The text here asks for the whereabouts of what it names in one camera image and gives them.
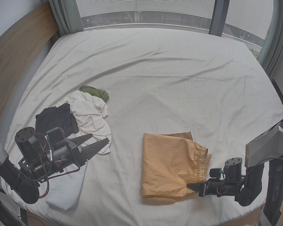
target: mattress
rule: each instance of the mattress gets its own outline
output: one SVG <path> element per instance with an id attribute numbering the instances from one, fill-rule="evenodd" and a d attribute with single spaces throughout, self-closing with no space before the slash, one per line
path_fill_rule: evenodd
<path id="1" fill-rule="evenodd" d="M 245 145 L 283 118 L 269 78 L 240 42 L 190 31 L 130 28 L 79 32 L 61 37 L 29 83 L 8 133 L 11 162 L 22 158 L 15 133 L 35 126 L 35 115 L 55 106 L 81 85 L 106 90 L 112 133 L 110 154 L 87 165 L 77 207 L 62 211 L 40 199 L 22 208 L 62 225 L 219 225 L 259 207 L 234 197 L 189 195 L 164 205 L 141 197 L 143 133 L 192 132 L 208 147 L 209 168 L 232 157 L 245 159 Z M 40 194 L 46 184 L 40 186 Z"/>

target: curtain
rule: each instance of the curtain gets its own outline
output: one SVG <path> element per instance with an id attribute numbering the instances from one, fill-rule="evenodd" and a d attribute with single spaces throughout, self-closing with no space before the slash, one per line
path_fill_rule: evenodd
<path id="1" fill-rule="evenodd" d="M 274 0 L 273 15 L 263 47 L 257 57 L 258 62 L 272 80 L 282 76 L 283 64 L 283 1 Z"/>
<path id="2" fill-rule="evenodd" d="M 59 37 L 83 31 L 83 24 L 76 0 L 41 0 L 41 3 L 47 1 L 50 4 L 59 28 Z"/>

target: folded white garment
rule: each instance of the folded white garment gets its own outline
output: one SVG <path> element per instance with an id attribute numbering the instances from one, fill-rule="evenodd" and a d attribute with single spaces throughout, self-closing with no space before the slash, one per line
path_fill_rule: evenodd
<path id="1" fill-rule="evenodd" d="M 83 179 L 87 162 L 80 168 L 78 172 L 70 173 L 61 177 L 55 177 L 49 180 L 49 193 L 46 196 L 45 202 L 50 206 L 57 207 L 62 210 L 74 209 L 81 193 Z M 77 166 L 72 164 L 64 169 L 63 173 L 76 170 Z"/>
<path id="2" fill-rule="evenodd" d="M 83 93 L 79 90 L 71 94 L 70 97 L 65 97 L 61 102 L 58 102 L 56 107 L 64 103 L 70 104 L 70 112 L 73 113 L 76 118 L 79 128 L 77 136 L 88 133 L 93 134 L 93 137 L 84 142 L 82 146 L 108 138 L 109 143 L 102 148 L 98 154 L 104 155 L 109 153 L 111 131 L 108 124 L 103 119 L 108 115 L 106 103 L 101 98 Z"/>

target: olive green cloth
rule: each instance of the olive green cloth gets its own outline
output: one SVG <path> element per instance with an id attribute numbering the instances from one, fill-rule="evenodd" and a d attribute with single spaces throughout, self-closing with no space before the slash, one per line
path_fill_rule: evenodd
<path id="1" fill-rule="evenodd" d="M 104 102 L 108 101 L 109 99 L 109 95 L 105 90 L 99 90 L 91 86 L 83 85 L 79 88 L 79 91 L 82 91 L 83 93 L 89 93 L 90 95 L 95 97 L 99 97 L 104 100 Z"/>

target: wooden headboard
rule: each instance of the wooden headboard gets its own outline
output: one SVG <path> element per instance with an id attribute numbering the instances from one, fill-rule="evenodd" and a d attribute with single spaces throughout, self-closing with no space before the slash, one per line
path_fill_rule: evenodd
<path id="1" fill-rule="evenodd" d="M 57 31 L 58 26 L 47 2 L 0 36 L 0 115 L 17 80 Z"/>

